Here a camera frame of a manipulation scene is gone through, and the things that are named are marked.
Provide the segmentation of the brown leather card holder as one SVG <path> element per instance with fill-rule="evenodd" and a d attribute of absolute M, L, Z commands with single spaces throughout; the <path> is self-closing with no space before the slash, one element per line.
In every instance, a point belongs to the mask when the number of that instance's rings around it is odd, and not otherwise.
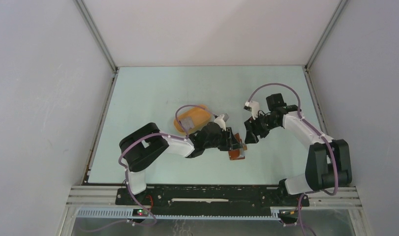
<path fill-rule="evenodd" d="M 235 135 L 236 140 L 240 143 L 240 148 L 236 150 L 232 150 L 228 152 L 229 159 L 231 161 L 235 160 L 244 160 L 245 159 L 245 151 L 247 150 L 246 144 L 243 142 L 243 140 L 240 137 L 239 133 L 236 133 Z"/>

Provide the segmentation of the orange plastic card tray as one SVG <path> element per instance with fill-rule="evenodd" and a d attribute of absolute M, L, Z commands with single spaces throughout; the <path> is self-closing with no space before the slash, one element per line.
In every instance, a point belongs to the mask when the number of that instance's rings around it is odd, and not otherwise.
<path fill-rule="evenodd" d="M 186 135 L 201 129 L 213 116 L 214 113 L 204 104 L 183 105 L 176 110 L 173 124 L 179 133 Z"/>

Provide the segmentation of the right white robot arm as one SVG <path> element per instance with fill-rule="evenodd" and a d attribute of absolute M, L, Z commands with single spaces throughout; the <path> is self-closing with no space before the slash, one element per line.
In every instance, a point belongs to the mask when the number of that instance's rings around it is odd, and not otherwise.
<path fill-rule="evenodd" d="M 340 186 L 352 182 L 350 151 L 348 143 L 334 139 L 317 130 L 301 114 L 297 105 L 287 105 L 280 93 L 266 98 L 268 113 L 260 111 L 255 101 L 247 101 L 244 109 L 251 117 L 244 122 L 246 144 L 256 144 L 275 128 L 290 131 L 308 150 L 305 172 L 279 182 L 277 200 L 280 204 L 292 204 L 297 194 L 323 191 L 332 188 L 335 193 Z"/>

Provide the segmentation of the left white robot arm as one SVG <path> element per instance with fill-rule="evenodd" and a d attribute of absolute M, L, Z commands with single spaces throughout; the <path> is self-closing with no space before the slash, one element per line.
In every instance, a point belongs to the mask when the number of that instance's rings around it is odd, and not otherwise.
<path fill-rule="evenodd" d="M 145 169 L 162 154 L 195 158 L 210 148 L 229 152 L 240 150 L 243 144 L 230 127 L 222 128 L 215 122 L 209 122 L 187 137 L 163 133 L 155 123 L 150 122 L 123 138 L 119 147 L 121 155 L 118 163 L 124 167 L 127 198 L 133 204 L 140 205 L 146 198 Z"/>

